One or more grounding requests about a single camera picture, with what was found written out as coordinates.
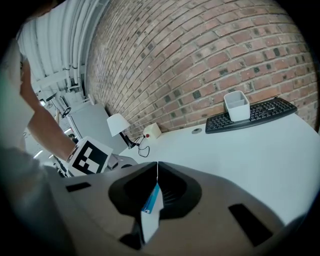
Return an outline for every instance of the small white box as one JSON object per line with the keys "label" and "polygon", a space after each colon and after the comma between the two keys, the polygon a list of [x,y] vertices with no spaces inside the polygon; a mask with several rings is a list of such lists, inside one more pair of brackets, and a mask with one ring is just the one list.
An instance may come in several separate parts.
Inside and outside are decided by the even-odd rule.
{"label": "small white box", "polygon": [[150,141],[154,141],[156,140],[160,135],[161,135],[161,131],[159,129],[159,126],[157,125],[157,123],[153,123],[148,125],[144,131],[143,131],[143,135]]}
{"label": "small white box", "polygon": [[242,91],[236,90],[226,94],[224,103],[232,122],[250,118],[250,103]]}

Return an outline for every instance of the keyboard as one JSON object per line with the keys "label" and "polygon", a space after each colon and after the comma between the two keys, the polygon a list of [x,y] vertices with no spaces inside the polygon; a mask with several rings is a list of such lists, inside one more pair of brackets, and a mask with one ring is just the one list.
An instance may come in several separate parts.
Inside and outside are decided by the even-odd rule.
{"label": "keyboard", "polygon": [[227,112],[209,117],[205,124],[206,134],[222,133],[261,125],[297,111],[290,102],[275,97],[273,99],[250,105],[250,119],[232,122]]}

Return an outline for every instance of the white table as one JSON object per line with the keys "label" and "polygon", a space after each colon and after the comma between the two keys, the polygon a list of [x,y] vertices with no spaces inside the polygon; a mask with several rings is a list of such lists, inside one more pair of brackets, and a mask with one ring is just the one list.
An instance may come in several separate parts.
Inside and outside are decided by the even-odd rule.
{"label": "white table", "polygon": [[[202,132],[191,132],[201,128]],[[120,155],[137,163],[163,161],[226,178],[288,224],[305,213],[320,187],[320,136],[291,114],[265,124],[214,134],[205,124],[163,133],[147,158],[138,147]]]}

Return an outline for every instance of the card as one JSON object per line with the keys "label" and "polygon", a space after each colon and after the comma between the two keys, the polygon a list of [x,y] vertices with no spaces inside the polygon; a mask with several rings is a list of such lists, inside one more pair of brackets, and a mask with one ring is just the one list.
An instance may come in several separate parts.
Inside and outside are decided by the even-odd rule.
{"label": "card", "polygon": [[68,170],[74,176],[103,173],[112,152],[112,148],[91,137],[85,137],[70,154],[67,160]]}

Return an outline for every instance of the table lamp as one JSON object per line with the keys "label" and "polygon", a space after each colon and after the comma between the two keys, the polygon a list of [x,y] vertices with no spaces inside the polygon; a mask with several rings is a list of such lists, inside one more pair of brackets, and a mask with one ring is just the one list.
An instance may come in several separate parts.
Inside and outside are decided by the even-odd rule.
{"label": "table lamp", "polygon": [[[127,129],[131,124],[119,113],[110,116],[107,120],[111,136],[120,134],[123,130]],[[124,135],[124,141],[129,149],[132,149],[136,143],[132,142],[127,135]]]}

